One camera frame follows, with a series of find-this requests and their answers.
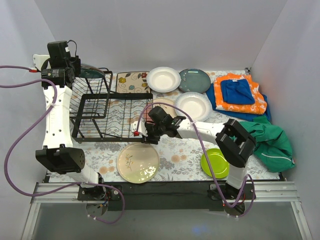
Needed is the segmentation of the large dark teal plate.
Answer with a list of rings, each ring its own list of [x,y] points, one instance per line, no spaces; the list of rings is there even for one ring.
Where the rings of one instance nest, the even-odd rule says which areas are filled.
[[[89,64],[81,63],[79,78],[101,79],[104,76],[105,73],[101,69]]]

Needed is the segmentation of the cream green plate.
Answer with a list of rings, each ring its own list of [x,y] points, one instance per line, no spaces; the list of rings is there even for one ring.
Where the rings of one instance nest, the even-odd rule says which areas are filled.
[[[144,143],[131,143],[117,157],[117,171],[129,183],[142,184],[158,172],[160,157],[156,149]]]

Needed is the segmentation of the black wire dish rack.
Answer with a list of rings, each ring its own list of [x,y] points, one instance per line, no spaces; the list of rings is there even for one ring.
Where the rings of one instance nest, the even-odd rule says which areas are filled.
[[[103,78],[77,77],[70,100],[71,136],[84,142],[141,142],[134,136],[131,124],[142,116],[144,107],[153,102],[151,93],[116,92],[117,74],[108,68],[98,68]]]

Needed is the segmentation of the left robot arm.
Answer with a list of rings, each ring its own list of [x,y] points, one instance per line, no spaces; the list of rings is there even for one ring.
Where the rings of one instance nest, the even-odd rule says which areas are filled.
[[[41,73],[45,107],[45,135],[36,159],[50,172],[66,175],[78,182],[82,192],[95,200],[106,196],[102,176],[86,164],[85,153],[73,146],[70,132],[70,102],[72,86],[80,74],[81,61],[72,56],[68,41],[47,44],[48,59],[36,64]]]

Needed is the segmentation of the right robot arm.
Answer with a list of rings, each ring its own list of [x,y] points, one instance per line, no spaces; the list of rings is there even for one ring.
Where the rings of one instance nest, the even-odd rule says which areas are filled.
[[[161,136],[167,135],[171,138],[199,140],[202,148],[205,142],[219,147],[230,164],[225,190],[221,189],[216,178],[213,181],[224,202],[227,201],[225,194],[235,199],[234,203],[229,204],[229,207],[234,207],[245,192],[246,181],[250,178],[247,167],[256,147],[255,138],[235,119],[230,118],[226,123],[195,121],[182,109],[178,110],[182,115],[173,118],[158,103],[151,103],[143,110],[148,111],[152,120],[152,123],[148,123],[139,119],[134,126],[134,135],[142,135],[143,143],[156,145]]]

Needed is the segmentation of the white bowl plate front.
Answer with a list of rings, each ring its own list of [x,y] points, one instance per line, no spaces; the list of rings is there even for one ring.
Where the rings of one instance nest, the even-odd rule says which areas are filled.
[[[211,112],[212,104],[208,97],[197,92],[186,92],[174,101],[174,106],[186,112],[194,121],[206,121]]]

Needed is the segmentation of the white bowl plate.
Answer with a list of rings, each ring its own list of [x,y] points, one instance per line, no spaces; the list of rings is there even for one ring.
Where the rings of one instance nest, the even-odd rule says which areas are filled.
[[[186,112],[194,121],[206,121],[211,112],[212,104],[208,97],[197,92],[186,92],[174,101],[174,106]]]
[[[178,71],[170,67],[156,67],[146,77],[146,82],[153,91],[168,93],[178,88],[181,77]]]

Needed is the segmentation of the white bowl plate rear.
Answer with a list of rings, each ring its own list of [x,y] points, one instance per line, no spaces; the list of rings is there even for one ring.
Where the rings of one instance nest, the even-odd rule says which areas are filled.
[[[178,88],[181,77],[178,71],[170,67],[156,67],[146,77],[146,82],[153,91],[168,93]]]

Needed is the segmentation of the small teal plate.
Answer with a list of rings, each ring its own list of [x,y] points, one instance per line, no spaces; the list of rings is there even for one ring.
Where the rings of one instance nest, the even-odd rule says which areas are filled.
[[[203,94],[212,84],[209,75],[197,68],[184,69],[179,73],[179,75],[181,82],[178,89],[184,93],[195,92]]]

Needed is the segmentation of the square floral plate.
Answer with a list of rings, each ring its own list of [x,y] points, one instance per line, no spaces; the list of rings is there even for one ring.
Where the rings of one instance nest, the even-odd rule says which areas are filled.
[[[116,76],[116,92],[127,93],[150,93],[147,83],[148,71],[120,72]]]

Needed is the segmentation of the dark blue cloth underneath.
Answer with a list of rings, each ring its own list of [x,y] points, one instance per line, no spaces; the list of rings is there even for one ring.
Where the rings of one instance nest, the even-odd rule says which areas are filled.
[[[214,93],[214,85],[211,84],[209,89],[205,93],[206,93],[206,96],[208,97],[208,99],[212,105],[212,109],[218,113],[227,115],[229,117],[249,121],[249,122],[252,122],[254,120],[254,118],[261,117],[261,116],[265,116],[269,122],[271,121],[271,111],[270,111],[269,106],[267,106],[266,111],[262,115],[252,114],[252,113],[241,113],[241,112],[217,110],[216,109],[216,98],[215,98],[215,93]]]

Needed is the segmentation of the lime green plate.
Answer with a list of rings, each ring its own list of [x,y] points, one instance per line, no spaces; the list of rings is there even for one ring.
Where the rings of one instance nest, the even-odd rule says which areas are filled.
[[[225,159],[222,151],[219,148],[210,148],[206,151],[212,170],[216,179],[224,179],[229,175],[230,165]],[[202,170],[210,177],[212,173],[207,163],[206,157],[203,154],[200,159]]]

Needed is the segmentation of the blue folded cloth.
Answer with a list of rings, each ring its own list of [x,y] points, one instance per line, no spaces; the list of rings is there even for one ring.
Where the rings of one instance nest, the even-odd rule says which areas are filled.
[[[246,79],[228,79],[220,83],[223,101],[235,105],[252,105],[255,99]]]

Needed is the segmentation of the orange floral cloth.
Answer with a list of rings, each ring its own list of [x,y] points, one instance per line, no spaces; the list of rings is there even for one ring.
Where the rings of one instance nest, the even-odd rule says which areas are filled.
[[[240,105],[240,104],[229,104],[224,102],[222,91],[221,91],[221,82],[224,80],[240,80],[240,79],[246,79],[248,81],[252,96],[255,100],[254,104]],[[250,75],[228,73],[227,75],[217,77],[213,83],[213,87],[214,87],[216,109],[218,110],[262,115],[265,113],[267,109],[268,104],[264,99],[263,95],[259,91],[259,84],[254,82]]]

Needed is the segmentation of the green jacket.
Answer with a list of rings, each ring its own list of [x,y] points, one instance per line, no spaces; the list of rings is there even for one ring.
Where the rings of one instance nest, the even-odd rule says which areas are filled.
[[[271,124],[264,115],[255,117],[253,121],[241,121],[240,124],[255,138],[253,154],[268,171],[279,173],[296,166],[291,143],[281,127]]]

